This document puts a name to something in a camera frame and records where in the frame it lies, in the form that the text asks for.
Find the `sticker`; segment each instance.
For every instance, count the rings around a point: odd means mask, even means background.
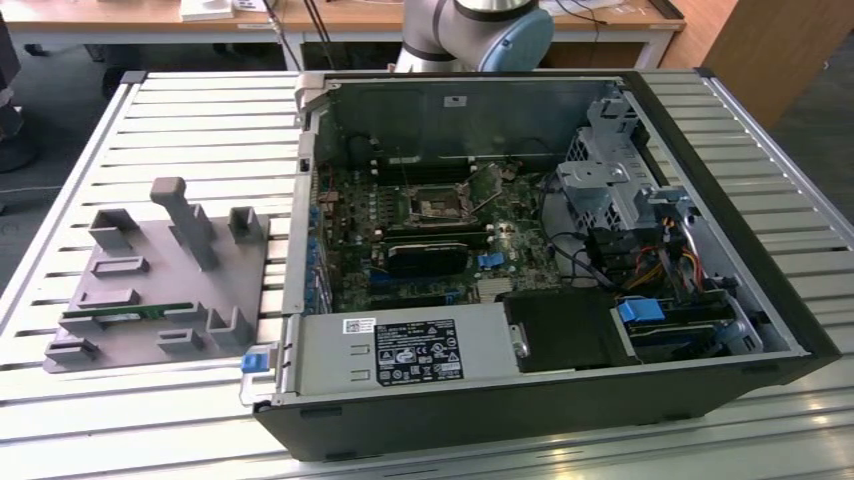
[[[345,333],[372,333],[377,325],[376,318],[346,318]]]
[[[269,23],[239,23],[238,28],[245,30],[273,30],[273,25]]]
[[[445,97],[446,108],[465,107],[468,102],[469,102],[469,97],[466,96]]]
[[[372,328],[377,345],[377,381],[384,387],[464,378],[454,320],[373,324]]]

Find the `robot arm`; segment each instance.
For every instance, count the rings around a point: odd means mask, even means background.
[[[396,72],[537,68],[554,20],[537,0],[408,0]]]

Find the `slatted metal surface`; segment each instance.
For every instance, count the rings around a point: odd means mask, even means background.
[[[784,175],[704,80],[646,73],[845,357],[706,418],[661,426],[306,464],[238,400],[239,359],[51,376],[41,362],[71,296],[99,208],[165,218],[155,176],[182,175],[209,216],[251,205],[274,217],[262,340],[281,319],[298,130],[289,73],[153,74],[121,91],[0,302],[0,477],[775,478],[854,474],[854,253],[817,200]],[[673,183],[678,178],[654,152]]]

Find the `power supply label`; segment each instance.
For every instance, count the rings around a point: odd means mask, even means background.
[[[464,378],[454,320],[377,325],[374,340],[384,387]]]

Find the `green circuit board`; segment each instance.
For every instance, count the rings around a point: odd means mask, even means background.
[[[381,186],[366,172],[345,169],[322,176],[334,311],[481,303],[486,300],[478,284],[493,279],[508,279],[514,290],[561,285],[537,214],[544,174],[521,174],[510,161],[477,166],[457,184]],[[390,279],[382,258],[389,243],[380,231],[424,226],[436,234],[420,238],[442,242],[446,223],[477,224],[489,230],[489,244],[470,250],[465,271]],[[501,265],[482,268],[478,257],[497,253],[504,255]]]

